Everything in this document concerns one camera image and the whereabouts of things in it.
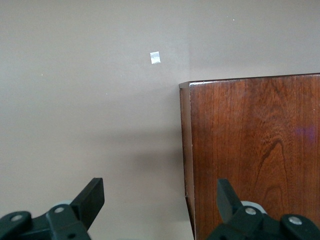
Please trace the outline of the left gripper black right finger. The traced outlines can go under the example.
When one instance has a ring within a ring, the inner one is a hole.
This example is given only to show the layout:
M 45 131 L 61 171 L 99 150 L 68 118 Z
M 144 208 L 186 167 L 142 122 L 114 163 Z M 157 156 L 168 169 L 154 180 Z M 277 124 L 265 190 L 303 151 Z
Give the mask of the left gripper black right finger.
M 227 179 L 217 180 L 218 211 L 222 218 L 209 240 L 318 240 L 320 229 L 307 217 L 284 214 L 271 218 L 254 206 L 243 205 Z

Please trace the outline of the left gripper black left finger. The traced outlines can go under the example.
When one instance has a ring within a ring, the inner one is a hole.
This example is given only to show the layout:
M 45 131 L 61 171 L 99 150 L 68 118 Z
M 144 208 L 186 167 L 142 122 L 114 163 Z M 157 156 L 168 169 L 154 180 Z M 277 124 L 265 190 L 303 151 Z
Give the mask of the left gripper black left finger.
M 2 240 L 90 240 L 92 223 L 105 203 L 102 178 L 93 178 L 69 204 L 58 204 L 33 218 L 15 211 L 0 218 Z

